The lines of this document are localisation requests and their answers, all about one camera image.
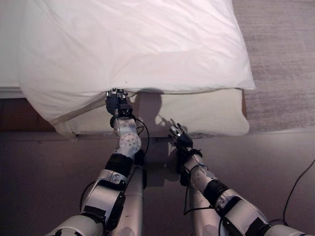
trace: gray carpet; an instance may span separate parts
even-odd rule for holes
[[[251,132],[315,124],[315,0],[234,0],[257,89]]]

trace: white pillow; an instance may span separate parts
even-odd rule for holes
[[[47,120],[111,88],[253,89],[229,0],[30,0],[20,86]]]

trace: black cable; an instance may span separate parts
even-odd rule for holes
[[[186,193],[185,193],[185,205],[184,205],[184,215],[187,215],[189,212],[194,211],[194,210],[205,210],[205,209],[213,209],[213,206],[208,206],[208,207],[197,207],[197,208],[192,208],[186,211],[187,208],[187,195],[188,195],[188,188],[189,188],[189,182],[190,182],[190,174],[191,172],[197,168],[198,166],[204,167],[204,165],[196,165],[194,166],[190,171],[189,171],[189,179],[188,179],[188,184],[186,187]]]
[[[148,141],[147,141],[147,148],[146,148],[146,151],[144,152],[144,156],[146,156],[146,154],[147,154],[147,152],[148,152],[148,149],[149,149],[149,139],[150,139],[149,131],[148,131],[148,128],[147,128],[146,124],[145,124],[143,121],[141,121],[141,120],[139,120],[139,119],[137,119],[137,118],[136,118],[136,120],[139,121],[140,123],[142,123],[143,126],[145,127],[146,131],[147,131]]]
[[[93,182],[91,182],[91,183],[89,183],[86,187],[85,187],[85,189],[83,190],[83,192],[82,192],[82,194],[81,194],[81,198],[80,198],[80,210],[81,210],[81,207],[82,207],[82,204],[83,204],[83,198],[84,198],[84,195],[85,195],[85,192],[88,190],[88,188],[92,185],[92,184],[94,184],[95,183],[95,181],[93,181]]]
[[[143,132],[144,126],[139,126],[139,127],[137,127],[137,129],[140,129],[140,128],[142,128],[142,129],[141,129],[141,131],[138,133],[138,135],[140,135],[140,134]]]
[[[288,225],[288,223],[287,223],[286,220],[285,220],[285,212],[286,212],[286,209],[287,209],[287,205],[288,205],[288,203],[289,203],[289,200],[290,200],[290,198],[291,198],[291,195],[292,195],[292,193],[293,193],[293,191],[294,191],[294,189],[295,189],[296,184],[297,184],[298,181],[300,180],[300,178],[312,167],[312,165],[314,164],[314,162],[315,162],[315,159],[314,159],[313,162],[308,166],[308,168],[306,168],[306,170],[303,171],[302,174],[300,174],[300,176],[297,178],[297,180],[295,181],[294,186],[293,186],[293,188],[291,189],[291,192],[290,192],[290,194],[289,194],[289,196],[288,196],[288,198],[287,198],[287,200],[286,200],[286,203],[285,203],[285,206],[284,206],[284,209],[283,209],[283,220],[282,220],[283,223],[284,223],[284,225],[286,225],[286,226],[289,226],[289,225]]]
[[[218,236],[221,236],[221,225],[222,225],[222,222],[223,222],[223,218],[220,219],[220,222],[219,222],[219,232],[218,232]]]

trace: robotic hand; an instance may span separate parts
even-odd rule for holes
[[[224,185],[205,166],[202,154],[193,149],[193,142],[180,124],[171,126],[169,137],[177,148],[177,171],[183,186],[191,185],[199,190],[220,217],[230,235],[233,236],[305,236],[293,228],[271,226],[264,214],[234,190]],[[194,228],[196,235],[204,235]]]

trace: floor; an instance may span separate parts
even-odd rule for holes
[[[144,235],[189,236],[183,216],[185,188],[174,172],[166,139],[151,139],[144,192]],[[53,132],[0,133],[0,235],[44,235],[79,212],[82,190],[105,166],[116,140],[67,141]],[[272,220],[282,216],[297,177],[315,156],[314,127],[242,137],[195,139],[209,169]],[[299,181],[287,221],[315,233],[315,169]]]

